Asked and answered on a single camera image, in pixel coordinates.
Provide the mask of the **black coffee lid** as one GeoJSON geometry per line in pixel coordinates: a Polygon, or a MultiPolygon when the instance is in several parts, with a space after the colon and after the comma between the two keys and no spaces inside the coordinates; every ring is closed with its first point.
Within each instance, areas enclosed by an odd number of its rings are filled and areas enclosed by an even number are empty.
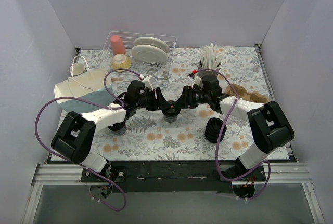
{"type": "Polygon", "coordinates": [[[177,112],[180,110],[179,107],[176,106],[176,101],[174,100],[168,100],[168,106],[164,109],[164,111],[167,112],[177,112]]]}

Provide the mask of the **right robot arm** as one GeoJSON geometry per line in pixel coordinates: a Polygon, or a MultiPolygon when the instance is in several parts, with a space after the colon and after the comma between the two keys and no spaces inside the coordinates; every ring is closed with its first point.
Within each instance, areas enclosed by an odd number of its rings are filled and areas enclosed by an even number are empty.
{"type": "Polygon", "coordinates": [[[250,125],[253,144],[235,160],[234,166],[220,173],[226,180],[249,180],[273,151],[294,138],[294,130],[277,102],[256,103],[226,94],[214,75],[198,77],[192,86],[185,86],[174,107],[194,109],[199,104],[208,104],[213,111],[250,125]]]}

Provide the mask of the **stack of black lids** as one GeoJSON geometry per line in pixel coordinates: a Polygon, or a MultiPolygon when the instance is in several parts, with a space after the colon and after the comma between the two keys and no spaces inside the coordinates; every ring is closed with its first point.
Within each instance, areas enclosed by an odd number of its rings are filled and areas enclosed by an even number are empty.
{"type": "Polygon", "coordinates": [[[210,143],[217,143],[223,121],[217,117],[210,118],[206,124],[204,136],[210,143]]]}

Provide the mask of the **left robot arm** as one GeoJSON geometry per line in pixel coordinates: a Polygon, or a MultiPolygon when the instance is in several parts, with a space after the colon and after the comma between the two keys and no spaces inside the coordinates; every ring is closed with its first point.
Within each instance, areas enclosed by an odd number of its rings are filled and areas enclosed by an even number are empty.
{"type": "Polygon", "coordinates": [[[94,178],[106,182],[111,175],[108,160],[91,150],[94,134],[107,127],[115,131],[124,127],[125,121],[135,115],[136,110],[168,110],[171,104],[164,98],[161,89],[150,89],[141,81],[131,81],[121,99],[115,100],[106,109],[78,114],[68,113],[57,130],[51,147],[73,164],[93,170],[94,178]]]}

